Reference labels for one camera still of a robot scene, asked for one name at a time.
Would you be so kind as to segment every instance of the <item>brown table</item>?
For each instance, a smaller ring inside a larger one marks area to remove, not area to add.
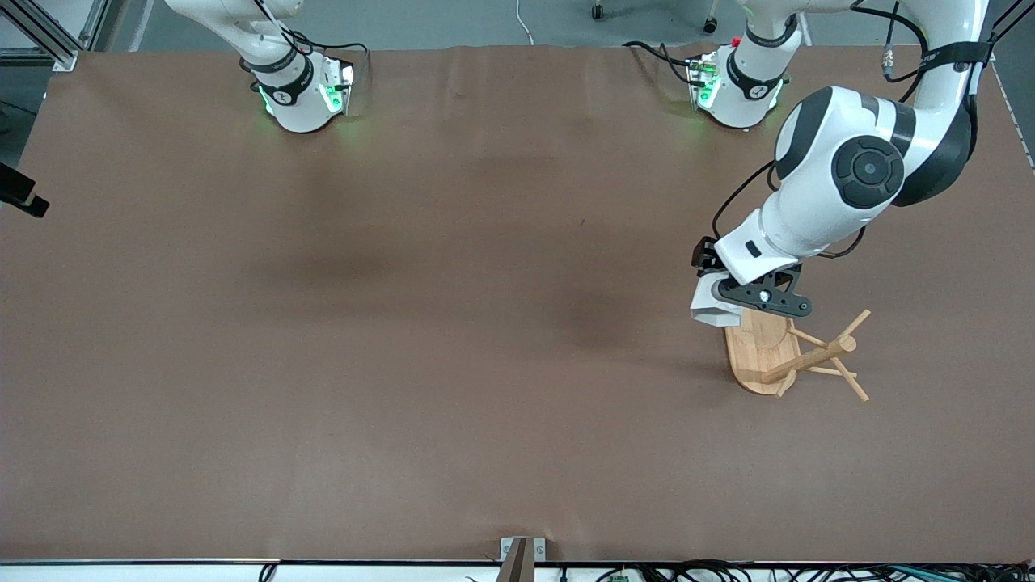
[[[2,216],[0,555],[1015,561],[1035,555],[1035,204],[992,75],[952,190],[799,288],[873,397],[740,389],[691,250],[748,133],[629,50],[378,53],[289,135],[233,54],[87,54]],[[759,204],[760,182],[728,216]]]

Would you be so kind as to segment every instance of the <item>white cable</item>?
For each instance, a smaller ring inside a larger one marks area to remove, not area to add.
[[[525,21],[521,20],[521,0],[518,0],[518,7],[514,8],[514,13],[518,14],[518,22],[521,24],[521,27],[525,29],[525,34],[528,34],[528,43],[535,46],[535,38],[532,38],[532,31],[525,26]]]

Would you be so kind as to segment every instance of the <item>wooden post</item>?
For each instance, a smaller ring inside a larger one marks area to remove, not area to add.
[[[841,336],[833,342],[830,342],[830,344],[828,344],[825,348],[816,348],[808,353],[803,353],[794,359],[788,360],[776,368],[769,370],[762,375],[762,381],[767,384],[776,382],[777,380],[786,377],[792,370],[801,371],[817,367],[839,355],[853,352],[855,351],[855,338],[852,338],[851,336]]]

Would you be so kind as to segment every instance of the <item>wooden base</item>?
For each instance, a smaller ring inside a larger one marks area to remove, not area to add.
[[[755,310],[744,310],[740,326],[726,328],[730,367],[741,386],[758,395],[777,396],[794,383],[795,375],[762,381],[765,372],[801,355],[798,339],[788,331],[791,328],[790,319]]]

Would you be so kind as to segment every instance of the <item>velcro strap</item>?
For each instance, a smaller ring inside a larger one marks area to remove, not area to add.
[[[923,72],[943,64],[977,62],[988,64],[990,57],[990,42],[952,42],[924,53],[917,69]]]

